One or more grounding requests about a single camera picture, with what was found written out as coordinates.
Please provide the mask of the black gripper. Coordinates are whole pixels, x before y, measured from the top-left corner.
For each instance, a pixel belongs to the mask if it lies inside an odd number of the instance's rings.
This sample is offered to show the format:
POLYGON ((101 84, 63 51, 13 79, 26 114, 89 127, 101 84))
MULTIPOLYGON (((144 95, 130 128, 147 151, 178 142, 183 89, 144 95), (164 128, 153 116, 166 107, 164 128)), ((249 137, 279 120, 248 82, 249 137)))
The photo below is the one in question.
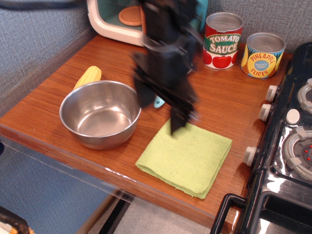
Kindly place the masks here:
POLYGON ((197 41, 192 36, 180 36, 172 43, 156 41, 144 36, 146 54, 136 52, 134 85, 142 108, 161 97, 172 106, 171 134, 195 121, 193 103, 197 96, 188 82, 188 73, 193 69, 193 57, 197 41))

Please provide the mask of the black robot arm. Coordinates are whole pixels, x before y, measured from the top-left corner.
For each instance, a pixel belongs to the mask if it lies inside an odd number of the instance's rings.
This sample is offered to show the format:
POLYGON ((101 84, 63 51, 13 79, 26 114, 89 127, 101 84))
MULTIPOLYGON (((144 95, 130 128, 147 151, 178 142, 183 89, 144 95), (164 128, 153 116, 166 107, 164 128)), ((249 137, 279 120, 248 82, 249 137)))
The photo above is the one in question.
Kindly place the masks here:
POLYGON ((188 73, 203 38, 190 22, 197 16, 196 0, 141 0, 146 53, 134 53, 134 84, 141 107, 158 96, 171 106, 171 133, 194 117, 197 96, 188 73))

